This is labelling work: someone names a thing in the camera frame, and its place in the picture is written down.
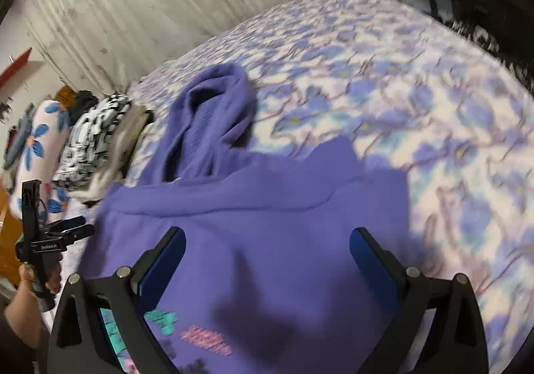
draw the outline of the floral bedspread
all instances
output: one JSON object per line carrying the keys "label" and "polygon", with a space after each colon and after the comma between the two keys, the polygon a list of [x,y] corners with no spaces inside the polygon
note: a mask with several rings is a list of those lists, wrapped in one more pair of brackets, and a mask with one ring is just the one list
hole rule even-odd
{"label": "floral bedspread", "polygon": [[156,150],[181,88],[227,61],[241,64],[257,88],[254,150],[303,158],[345,134],[367,167],[407,171],[424,273],[469,276],[490,372],[501,373],[534,324],[534,101],[521,85],[490,55],[407,5],[296,0],[131,88],[157,120],[129,185]]}

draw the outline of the finger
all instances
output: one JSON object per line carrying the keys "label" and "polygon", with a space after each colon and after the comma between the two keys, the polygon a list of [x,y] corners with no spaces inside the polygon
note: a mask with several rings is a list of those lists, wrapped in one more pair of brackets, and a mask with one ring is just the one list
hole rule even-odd
{"label": "finger", "polygon": [[56,294],[59,292],[59,289],[61,288],[61,278],[59,276],[54,276],[53,278],[48,280],[45,286],[52,293]]}
{"label": "finger", "polygon": [[61,265],[56,262],[54,265],[50,267],[50,278],[58,277],[60,279],[61,276]]}
{"label": "finger", "polygon": [[35,280],[35,270],[29,264],[22,264],[19,267],[19,276],[21,281],[30,281]]}
{"label": "finger", "polygon": [[50,290],[52,294],[57,294],[61,289],[61,281],[50,280],[45,284],[45,286]]}

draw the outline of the white wall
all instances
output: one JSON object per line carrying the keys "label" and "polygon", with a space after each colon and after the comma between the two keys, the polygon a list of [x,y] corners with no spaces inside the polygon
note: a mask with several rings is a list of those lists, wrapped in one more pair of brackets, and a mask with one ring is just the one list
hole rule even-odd
{"label": "white wall", "polygon": [[[26,34],[22,19],[13,9],[9,10],[0,25],[0,72],[10,65],[10,55],[17,58],[30,47],[31,40]],[[62,86],[57,73],[45,63],[43,57],[34,48],[28,65],[0,88],[0,101],[8,103],[8,96],[13,99],[12,102],[8,103],[13,112],[6,117],[4,124],[0,123],[0,162],[2,166],[7,132],[13,124],[18,122],[26,106],[29,103],[39,104],[48,94],[54,96]]]}

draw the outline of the wooden furniture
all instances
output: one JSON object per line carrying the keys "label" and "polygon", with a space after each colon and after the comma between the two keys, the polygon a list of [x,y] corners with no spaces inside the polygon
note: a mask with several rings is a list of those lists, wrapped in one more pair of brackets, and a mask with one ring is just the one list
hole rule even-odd
{"label": "wooden furniture", "polygon": [[9,211],[9,195],[0,189],[0,275],[18,285],[20,262],[15,255],[15,243],[22,234],[22,222]]}

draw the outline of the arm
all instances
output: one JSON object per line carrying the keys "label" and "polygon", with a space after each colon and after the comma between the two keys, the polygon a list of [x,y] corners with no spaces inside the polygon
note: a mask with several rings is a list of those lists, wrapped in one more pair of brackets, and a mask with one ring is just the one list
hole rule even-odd
{"label": "arm", "polygon": [[[20,285],[14,299],[4,311],[7,324],[24,344],[30,348],[39,346],[41,337],[41,312],[37,298],[31,289],[34,270],[26,264],[19,268]],[[46,287],[54,294],[60,290],[60,265],[55,263],[50,272],[51,279]]]}

